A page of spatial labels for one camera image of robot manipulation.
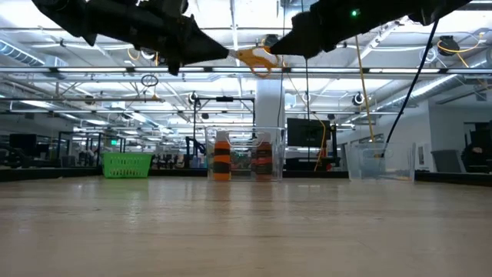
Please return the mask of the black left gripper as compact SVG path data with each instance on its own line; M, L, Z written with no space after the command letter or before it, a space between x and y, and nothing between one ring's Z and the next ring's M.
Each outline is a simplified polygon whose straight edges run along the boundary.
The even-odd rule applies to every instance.
M155 64L168 64L168 72L177 75L185 65L227 58L229 51L198 26L194 16L189 17L190 30L185 36L184 7L148 7L159 19L153 46Z

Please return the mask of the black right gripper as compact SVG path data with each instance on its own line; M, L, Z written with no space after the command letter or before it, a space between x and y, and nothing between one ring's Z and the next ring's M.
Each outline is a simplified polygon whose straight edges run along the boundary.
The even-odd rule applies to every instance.
M343 40L343 23L347 20L346 0L318 0L310 13L298 13L292 19L292 29L270 47L272 55L299 55L313 58L331 51Z

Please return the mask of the orange scissors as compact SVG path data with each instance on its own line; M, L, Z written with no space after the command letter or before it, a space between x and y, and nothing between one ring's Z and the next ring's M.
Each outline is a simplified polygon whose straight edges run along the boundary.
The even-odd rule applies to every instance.
M273 69L278 68L281 71L284 67L283 59L278 55L273 55L268 46L230 50L229 55L246 64L259 78L268 78Z

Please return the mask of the brown paint bottle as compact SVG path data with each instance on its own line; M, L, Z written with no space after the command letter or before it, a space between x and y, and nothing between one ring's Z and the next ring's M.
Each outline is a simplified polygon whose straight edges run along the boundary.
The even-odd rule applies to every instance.
M258 146L256 148L255 173L260 181L271 181L273 177L273 152L270 142L271 136L267 132L258 134Z

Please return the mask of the orange paint bottle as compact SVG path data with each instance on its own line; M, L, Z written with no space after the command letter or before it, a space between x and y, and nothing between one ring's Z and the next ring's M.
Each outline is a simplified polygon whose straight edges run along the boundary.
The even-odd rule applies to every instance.
M213 177L215 181L229 181L231 178L231 146L226 131L216 133Z

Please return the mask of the clear plastic bin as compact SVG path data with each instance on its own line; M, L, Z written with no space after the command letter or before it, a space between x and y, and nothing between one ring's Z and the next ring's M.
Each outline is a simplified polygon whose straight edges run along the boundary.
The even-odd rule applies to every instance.
M215 181L213 177L214 143L217 131L226 131L229 140L234 147L231 154L231 178L229 181L216 182L276 182L282 180L284 171L284 155L286 147L286 131L278 127L231 127L218 126L207 127L204 131L206 157L208 166L208 179ZM255 163L256 148L258 146L258 134L269 133L271 136L273 152L273 177L271 181L256 179Z
M345 151L350 180L414 182L415 143L350 144Z

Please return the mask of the green plastic basket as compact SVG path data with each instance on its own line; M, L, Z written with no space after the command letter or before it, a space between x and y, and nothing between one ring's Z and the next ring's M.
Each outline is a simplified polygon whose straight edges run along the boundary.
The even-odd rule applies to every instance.
M149 153L106 152L102 169L107 179L146 179L151 167Z

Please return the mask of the grey container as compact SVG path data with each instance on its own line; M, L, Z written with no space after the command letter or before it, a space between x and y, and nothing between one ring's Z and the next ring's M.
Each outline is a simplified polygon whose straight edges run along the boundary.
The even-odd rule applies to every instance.
M458 150L432 151L435 169L439 173L465 173L464 164L461 161Z

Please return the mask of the black workstation equipment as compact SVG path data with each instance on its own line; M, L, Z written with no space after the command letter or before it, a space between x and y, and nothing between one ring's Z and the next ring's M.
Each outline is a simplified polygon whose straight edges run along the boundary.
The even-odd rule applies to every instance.
M470 143L461 153L468 173L492 173L492 130L490 123L475 123L470 131Z

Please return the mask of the black gantry frame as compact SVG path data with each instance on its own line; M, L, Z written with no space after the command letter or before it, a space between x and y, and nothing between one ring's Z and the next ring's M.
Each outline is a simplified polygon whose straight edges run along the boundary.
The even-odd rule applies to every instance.
M255 99L254 98L232 97L232 96L198 97L198 96L196 96L195 93L192 96L194 97L194 102L193 102L193 128L194 128L194 130L193 130L193 141L194 142L193 143L194 143L194 146L193 146L193 153L192 153L193 157L198 157L198 146L197 146L197 140L196 140L196 127L197 127L197 114L198 114L198 108L197 107L198 107L198 102L200 102L202 100L204 101L204 103L202 103L201 108L204 108L210 101L215 101L215 102L234 102L234 101L236 101L236 102L240 102L252 114L251 126L253 126L253 127L256 126L256 105L255 105ZM252 109L250 109L249 106L247 106L244 103L245 101L251 102ZM233 112L223 110L219 113L228 114L228 113L233 113ZM234 150L234 147L231 144L229 137L226 137L226 141L229 144L229 155L231 155L232 150ZM187 155L188 155L188 157L191 157L189 142L187 141L186 143L187 143Z

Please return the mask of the black wall screen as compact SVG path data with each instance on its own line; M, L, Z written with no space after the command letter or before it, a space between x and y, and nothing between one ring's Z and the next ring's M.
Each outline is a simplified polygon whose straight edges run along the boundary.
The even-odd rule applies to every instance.
M315 147L326 146L331 139L331 123L329 121L288 118L288 146Z

